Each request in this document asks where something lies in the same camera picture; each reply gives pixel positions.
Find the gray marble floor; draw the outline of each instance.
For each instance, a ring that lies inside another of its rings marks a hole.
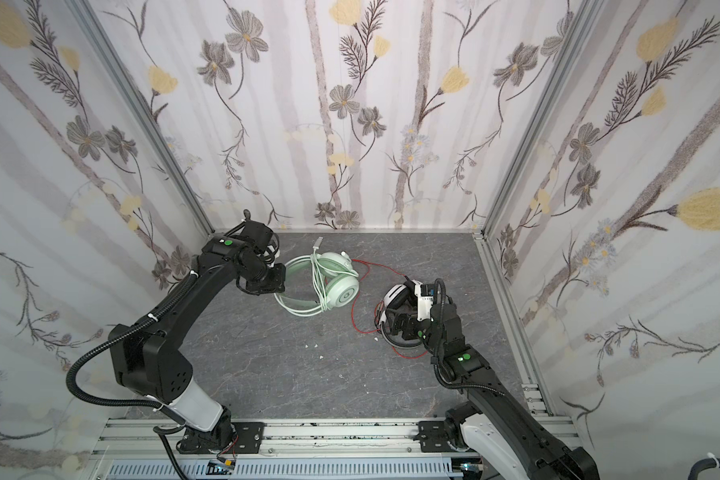
[[[520,398],[518,369],[471,235],[322,235],[321,252],[344,250],[423,282],[442,277],[467,341]],[[279,261],[310,253],[317,237],[281,234]],[[399,279],[372,268],[355,305],[358,328],[372,330],[375,304]],[[304,273],[302,284],[287,293],[311,289]],[[422,417],[442,415],[464,400],[437,384],[429,355],[403,359],[380,336],[357,333],[349,307],[299,318],[271,296],[248,296],[232,284],[208,305],[181,350],[201,387],[237,418]],[[132,409],[127,417],[148,415]]]

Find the headphones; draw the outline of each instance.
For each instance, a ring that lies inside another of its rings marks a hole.
[[[286,282],[308,266],[312,269],[312,286],[318,300],[299,300],[275,293],[280,306],[296,316],[314,316],[327,310],[344,306],[360,291],[358,273],[352,268],[352,259],[346,252],[318,254],[322,237],[317,238],[311,255],[302,255],[286,263]]]
[[[418,322],[429,318],[432,298],[426,285],[407,276],[405,282],[395,285],[384,295],[384,309],[377,313],[376,324],[387,343],[399,349],[413,349],[422,344],[417,337]],[[393,339],[401,335],[400,342]]]

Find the white headphones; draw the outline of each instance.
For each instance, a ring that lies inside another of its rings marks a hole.
[[[312,268],[312,286],[315,287],[318,300],[298,300],[275,293],[280,306],[296,316],[313,316],[337,306],[344,306],[360,291],[358,273],[352,268],[352,259],[346,252],[318,254],[322,242],[320,236],[312,247],[311,255],[302,255],[286,264],[286,284],[288,279],[309,265]],[[326,285],[326,277],[331,281]]]

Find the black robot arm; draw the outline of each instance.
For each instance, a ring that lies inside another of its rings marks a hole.
[[[192,288],[159,321],[111,347],[117,382],[166,405],[181,396],[192,378],[192,364],[179,348],[213,297],[232,281],[237,282],[240,290],[253,295],[285,291],[284,265],[270,266],[263,258],[272,235],[268,226],[252,220],[243,224],[238,235],[213,235],[202,253],[192,257],[191,272],[184,279],[188,282],[196,276]],[[246,281],[244,286],[240,285],[241,278]],[[168,295],[136,323],[148,321],[164,310],[175,301],[173,296],[182,291],[181,287],[180,283],[173,295]],[[117,338],[129,328],[118,325],[109,338]]]
[[[468,404],[453,408],[447,424],[453,444],[465,446],[462,424],[472,415],[484,414],[503,437],[532,480],[597,480],[592,457],[582,448],[566,447],[528,413],[501,384],[480,352],[467,344],[461,333],[456,305],[445,302],[432,307],[432,320],[421,322],[424,344],[433,353],[438,382],[448,389],[466,392]]]

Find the white cable clip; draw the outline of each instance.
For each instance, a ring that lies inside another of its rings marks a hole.
[[[708,452],[706,456],[715,461],[715,468],[720,468],[720,460],[717,459],[714,453]]]

